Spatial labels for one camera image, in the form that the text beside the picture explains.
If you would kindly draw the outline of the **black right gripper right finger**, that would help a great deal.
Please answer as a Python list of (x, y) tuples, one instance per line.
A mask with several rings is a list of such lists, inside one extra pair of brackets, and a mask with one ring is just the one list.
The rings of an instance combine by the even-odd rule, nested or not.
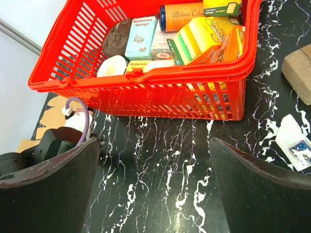
[(311, 178), (247, 154), (219, 138), (210, 157), (232, 233), (309, 233)]

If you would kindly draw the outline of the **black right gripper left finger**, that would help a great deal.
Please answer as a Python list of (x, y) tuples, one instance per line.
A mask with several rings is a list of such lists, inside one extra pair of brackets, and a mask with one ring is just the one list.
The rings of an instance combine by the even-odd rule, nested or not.
[(0, 178), (2, 233), (79, 233), (100, 155), (93, 137), (32, 167)]

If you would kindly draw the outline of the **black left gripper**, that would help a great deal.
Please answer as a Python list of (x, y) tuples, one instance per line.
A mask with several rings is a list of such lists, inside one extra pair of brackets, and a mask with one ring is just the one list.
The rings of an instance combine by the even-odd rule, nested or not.
[(39, 164), (74, 148), (82, 132), (70, 127), (45, 131), (38, 145), (22, 152), (9, 152), (0, 156), (0, 175), (17, 172)]

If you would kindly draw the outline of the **brown cardboard box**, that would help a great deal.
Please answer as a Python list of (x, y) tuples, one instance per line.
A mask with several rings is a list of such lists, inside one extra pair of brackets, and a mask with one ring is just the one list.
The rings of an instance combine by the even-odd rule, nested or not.
[(29, 149), (33, 146), (38, 145), (45, 131), (49, 129), (58, 129), (60, 127), (64, 127), (65, 121), (66, 119), (68, 119), (68, 116), (65, 116), (62, 114), (62, 108), (64, 106), (67, 109), (69, 107), (72, 107), (74, 111), (77, 108), (84, 109), (84, 111), (86, 112), (85, 129), (77, 145), (88, 140), (90, 138), (90, 124), (93, 118), (92, 118), (92, 113), (88, 111), (86, 104), (79, 98), (67, 99), (62, 96), (57, 96), (57, 97), (52, 98), (48, 102), (49, 109), (44, 111), (43, 116), (39, 121), (41, 126), (38, 127), (35, 132), (35, 140), (23, 139), (17, 149), (17, 152), (22, 152), (25, 149)]

